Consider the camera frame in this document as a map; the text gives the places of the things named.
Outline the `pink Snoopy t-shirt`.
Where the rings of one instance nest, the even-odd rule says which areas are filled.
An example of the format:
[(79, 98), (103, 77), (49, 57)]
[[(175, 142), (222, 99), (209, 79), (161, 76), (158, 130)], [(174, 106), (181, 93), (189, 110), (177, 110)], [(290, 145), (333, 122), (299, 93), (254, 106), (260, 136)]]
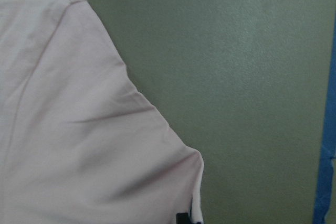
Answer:
[(1, 223), (203, 223), (203, 169), (87, 0), (1, 0)]

